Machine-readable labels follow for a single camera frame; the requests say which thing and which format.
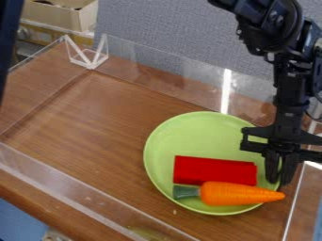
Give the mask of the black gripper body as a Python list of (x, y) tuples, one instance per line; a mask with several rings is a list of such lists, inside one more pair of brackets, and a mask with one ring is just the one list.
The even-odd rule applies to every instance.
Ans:
[(322, 137), (302, 130), (302, 116), (278, 114), (275, 121), (266, 127), (244, 127), (240, 150), (266, 155), (276, 151), (283, 156), (299, 155), (299, 161), (322, 163), (322, 153), (302, 150), (302, 145), (322, 146)]

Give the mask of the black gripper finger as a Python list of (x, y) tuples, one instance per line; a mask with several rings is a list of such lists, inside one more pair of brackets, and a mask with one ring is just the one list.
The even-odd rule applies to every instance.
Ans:
[(299, 154), (288, 153), (282, 157), (280, 185), (287, 185), (292, 179), (299, 164)]
[(278, 182), (279, 178), (279, 153), (268, 150), (266, 153), (266, 179), (271, 184)]

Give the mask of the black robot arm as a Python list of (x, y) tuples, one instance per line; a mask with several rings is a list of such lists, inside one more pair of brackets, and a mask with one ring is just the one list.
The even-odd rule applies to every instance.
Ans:
[(272, 65), (274, 123), (242, 129), (244, 137), (260, 137), (268, 142), (244, 138), (240, 149), (264, 157), (267, 181), (287, 185), (299, 163), (322, 163), (322, 153), (302, 148), (322, 146), (322, 137), (302, 129), (311, 99), (322, 92), (322, 28), (303, 16), (296, 0), (207, 2), (235, 15), (239, 40), (248, 52)]

